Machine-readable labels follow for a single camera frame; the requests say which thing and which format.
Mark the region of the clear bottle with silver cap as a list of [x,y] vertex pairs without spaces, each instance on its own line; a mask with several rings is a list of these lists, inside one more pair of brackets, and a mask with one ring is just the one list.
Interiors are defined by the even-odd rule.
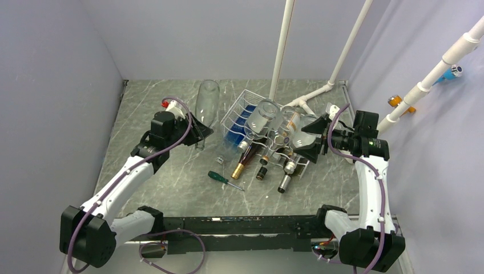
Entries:
[[279,112],[280,107],[277,103],[270,99],[261,100],[245,122],[245,137],[239,143],[237,149],[240,152],[244,152],[254,140],[265,137],[269,130],[269,125]]

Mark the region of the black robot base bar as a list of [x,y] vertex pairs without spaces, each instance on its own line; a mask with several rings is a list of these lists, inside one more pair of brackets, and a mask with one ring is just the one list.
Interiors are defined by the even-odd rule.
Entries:
[[201,251],[310,252],[332,233],[316,215],[165,217],[163,226],[136,237],[162,241],[170,255]]

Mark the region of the tall clear glass bottle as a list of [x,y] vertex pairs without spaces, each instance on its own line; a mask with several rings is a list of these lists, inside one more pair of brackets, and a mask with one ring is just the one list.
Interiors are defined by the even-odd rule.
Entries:
[[201,82],[195,106],[197,131],[201,136],[201,141],[196,144],[197,150],[205,148],[205,138],[211,132],[211,126],[217,116],[219,97],[220,86],[216,81],[204,80]]

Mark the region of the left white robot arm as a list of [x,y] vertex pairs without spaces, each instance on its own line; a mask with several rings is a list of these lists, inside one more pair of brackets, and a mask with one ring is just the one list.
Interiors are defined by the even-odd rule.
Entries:
[[170,150],[192,146],[213,134],[213,129],[192,113],[184,117],[159,111],[123,167],[97,194],[79,207],[68,206],[60,218],[59,249],[69,258],[100,268],[120,245],[145,235],[151,240],[165,230],[162,212],[141,206],[126,217],[118,213],[134,192],[169,159]]

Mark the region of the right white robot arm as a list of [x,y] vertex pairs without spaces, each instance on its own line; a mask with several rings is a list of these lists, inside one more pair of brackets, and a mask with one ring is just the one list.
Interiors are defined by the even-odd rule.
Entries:
[[358,221],[351,220],[345,209],[324,204],[310,218],[309,230],[318,237],[336,239],[340,262],[365,273],[387,272],[406,246],[390,213],[386,179],[389,145],[378,138],[378,119],[377,113],[358,110],[350,131],[336,129],[336,118],[329,114],[301,119],[299,133],[313,140],[295,148],[295,153],[311,162],[332,151],[354,163],[360,195]]

